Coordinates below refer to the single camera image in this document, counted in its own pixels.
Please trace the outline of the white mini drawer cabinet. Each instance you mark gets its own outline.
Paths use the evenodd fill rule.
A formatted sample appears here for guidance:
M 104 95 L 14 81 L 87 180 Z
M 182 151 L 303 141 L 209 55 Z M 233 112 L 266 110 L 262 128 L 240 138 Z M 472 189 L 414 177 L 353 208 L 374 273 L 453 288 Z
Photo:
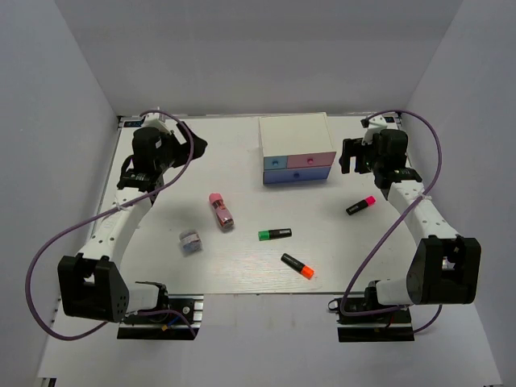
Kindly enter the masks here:
M 335 152 L 324 112 L 260 117 L 258 125 L 263 173 L 266 156 Z

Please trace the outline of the light blue small drawer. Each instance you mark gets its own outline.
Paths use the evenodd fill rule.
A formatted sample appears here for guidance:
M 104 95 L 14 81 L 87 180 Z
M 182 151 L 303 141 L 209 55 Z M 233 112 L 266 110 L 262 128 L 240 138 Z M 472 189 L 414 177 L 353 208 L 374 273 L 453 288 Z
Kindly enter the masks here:
M 264 171 L 287 168 L 287 156 L 266 156 L 264 158 Z

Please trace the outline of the clear jar of paper clips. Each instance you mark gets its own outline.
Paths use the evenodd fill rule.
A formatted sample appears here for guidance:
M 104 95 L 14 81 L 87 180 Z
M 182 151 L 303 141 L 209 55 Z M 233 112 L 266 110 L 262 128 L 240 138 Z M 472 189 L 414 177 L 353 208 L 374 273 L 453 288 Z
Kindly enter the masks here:
M 184 256 L 190 256 L 202 250 L 202 240 L 196 230 L 183 231 L 179 235 L 179 241 Z

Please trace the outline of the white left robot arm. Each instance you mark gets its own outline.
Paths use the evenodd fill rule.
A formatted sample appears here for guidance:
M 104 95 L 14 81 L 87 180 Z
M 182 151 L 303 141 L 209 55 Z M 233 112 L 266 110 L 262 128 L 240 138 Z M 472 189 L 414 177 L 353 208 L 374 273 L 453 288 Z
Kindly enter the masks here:
M 66 315 L 111 323 L 140 312 L 154 322 L 169 316 L 165 285 L 125 281 L 120 266 L 136 228 L 157 199 L 157 190 L 164 187 L 164 174 L 186 166 L 206 149 L 207 142 L 185 122 L 178 122 L 177 130 L 184 143 L 157 120 L 134 131 L 132 153 L 122 164 L 111 213 L 100 220 L 75 256 L 63 256 L 58 264 Z

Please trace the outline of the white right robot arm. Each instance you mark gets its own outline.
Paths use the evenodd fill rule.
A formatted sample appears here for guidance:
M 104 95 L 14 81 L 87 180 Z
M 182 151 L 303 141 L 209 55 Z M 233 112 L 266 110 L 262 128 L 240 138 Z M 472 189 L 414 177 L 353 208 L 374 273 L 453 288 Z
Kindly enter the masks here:
M 394 307 L 470 304 L 476 296 L 481 246 L 459 234 L 425 193 L 422 178 L 407 166 L 408 136 L 382 129 L 345 139 L 339 163 L 343 173 L 372 173 L 375 186 L 403 217 L 416 244 L 414 258 L 399 278 L 373 281 L 360 312 L 380 322 Z

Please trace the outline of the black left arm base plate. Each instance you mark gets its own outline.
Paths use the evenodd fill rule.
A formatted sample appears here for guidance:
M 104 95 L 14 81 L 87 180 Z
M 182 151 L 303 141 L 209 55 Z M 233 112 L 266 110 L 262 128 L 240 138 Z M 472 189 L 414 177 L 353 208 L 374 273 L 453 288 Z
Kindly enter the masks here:
M 169 295 L 167 307 L 176 313 L 133 314 L 118 328 L 117 339 L 191 341 L 202 325 L 203 295 Z

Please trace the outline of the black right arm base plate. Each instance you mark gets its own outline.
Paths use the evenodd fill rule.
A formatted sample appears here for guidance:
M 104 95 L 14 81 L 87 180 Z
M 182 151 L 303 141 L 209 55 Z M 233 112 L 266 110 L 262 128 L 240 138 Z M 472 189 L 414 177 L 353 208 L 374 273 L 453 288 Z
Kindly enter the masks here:
M 328 311 L 337 316 L 340 343 L 387 343 L 414 341 L 412 320 L 408 310 L 352 318 L 340 310 L 341 298 L 328 302 Z

